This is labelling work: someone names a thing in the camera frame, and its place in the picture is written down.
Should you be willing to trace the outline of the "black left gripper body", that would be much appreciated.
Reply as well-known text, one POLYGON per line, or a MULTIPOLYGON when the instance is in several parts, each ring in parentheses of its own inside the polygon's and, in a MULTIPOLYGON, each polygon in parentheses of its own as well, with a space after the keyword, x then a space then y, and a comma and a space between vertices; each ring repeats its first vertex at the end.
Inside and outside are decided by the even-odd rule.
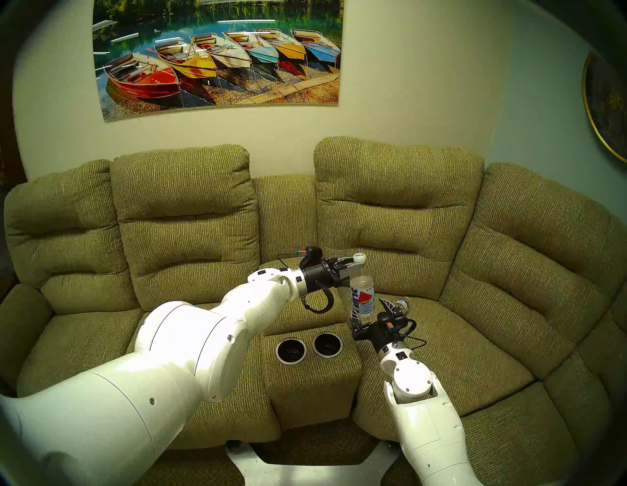
POLYGON ((303 262, 300 262, 299 270, 302 273, 299 283, 299 297, 305 297, 309 293, 323 288, 330 289, 343 285, 344 278, 340 276, 340 271, 344 270, 344 263, 318 262, 306 267, 303 262))

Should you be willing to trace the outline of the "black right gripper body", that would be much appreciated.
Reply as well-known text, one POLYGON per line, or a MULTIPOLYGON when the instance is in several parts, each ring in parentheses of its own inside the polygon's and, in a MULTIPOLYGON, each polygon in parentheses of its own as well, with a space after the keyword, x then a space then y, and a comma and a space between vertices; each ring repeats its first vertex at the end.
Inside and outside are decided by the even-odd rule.
POLYGON ((362 324, 362 329, 352 330, 353 339, 358 342, 368 340, 376 353, 389 352, 394 349, 409 349, 405 343, 402 330, 409 326, 412 332, 416 328, 416 321, 401 317, 398 320, 379 320, 371 324, 362 324))

